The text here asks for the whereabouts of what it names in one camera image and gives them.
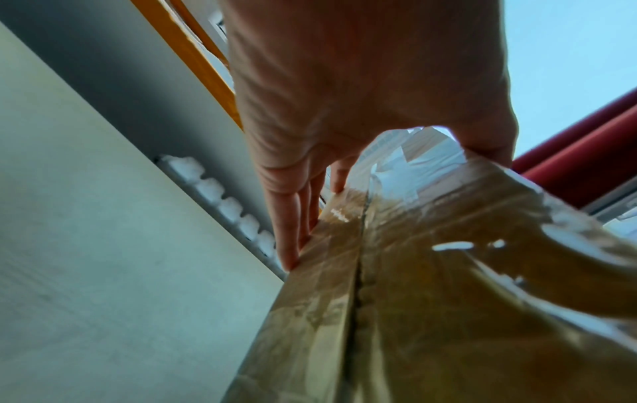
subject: orange strip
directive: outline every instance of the orange strip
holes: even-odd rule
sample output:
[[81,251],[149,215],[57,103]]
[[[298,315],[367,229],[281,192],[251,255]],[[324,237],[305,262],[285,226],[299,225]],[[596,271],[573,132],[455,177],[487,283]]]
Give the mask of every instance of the orange strip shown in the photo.
[[216,56],[217,59],[221,60],[227,68],[230,68],[230,64],[228,63],[228,59],[226,59],[226,55],[217,47],[216,43],[206,33],[206,30],[203,29],[201,25],[197,22],[194,16],[188,10],[188,7],[181,0],[171,0],[171,4],[173,8],[179,14],[182,20],[188,25],[188,27],[194,32],[196,36],[199,37],[201,42],[204,44],[205,48],[208,49],[208,52],[212,53]]
[[206,56],[201,53],[189,34],[173,19],[171,12],[166,6],[159,0],[131,0],[131,2],[212,96],[217,99],[221,107],[237,123],[239,128],[243,129],[234,99],[234,92],[208,62]]

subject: red curtain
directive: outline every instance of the red curtain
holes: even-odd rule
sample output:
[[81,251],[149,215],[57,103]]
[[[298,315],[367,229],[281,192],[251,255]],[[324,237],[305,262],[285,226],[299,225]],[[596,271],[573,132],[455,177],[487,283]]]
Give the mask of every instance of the red curtain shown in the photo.
[[637,176],[637,88],[520,156],[513,170],[577,208]]

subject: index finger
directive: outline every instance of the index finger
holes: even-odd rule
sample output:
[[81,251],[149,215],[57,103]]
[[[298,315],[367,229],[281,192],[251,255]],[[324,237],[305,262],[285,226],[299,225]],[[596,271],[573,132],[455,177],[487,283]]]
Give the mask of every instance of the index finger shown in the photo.
[[265,189],[265,203],[272,219],[281,265],[285,270],[290,271],[299,259],[299,225],[301,222],[299,195],[298,193],[277,193]]

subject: brown cardboard box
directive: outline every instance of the brown cardboard box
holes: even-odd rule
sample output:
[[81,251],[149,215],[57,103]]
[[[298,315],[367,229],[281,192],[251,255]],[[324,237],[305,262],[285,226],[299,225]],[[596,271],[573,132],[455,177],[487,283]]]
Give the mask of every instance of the brown cardboard box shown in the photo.
[[637,402],[637,250],[431,130],[334,197],[228,402]]

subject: palm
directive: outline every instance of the palm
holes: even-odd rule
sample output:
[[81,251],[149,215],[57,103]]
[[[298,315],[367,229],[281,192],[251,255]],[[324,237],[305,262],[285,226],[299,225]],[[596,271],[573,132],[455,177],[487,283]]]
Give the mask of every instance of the palm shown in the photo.
[[384,130],[445,125],[509,162],[516,128],[499,4],[222,2],[237,104],[286,268],[318,217],[325,169],[342,190]]

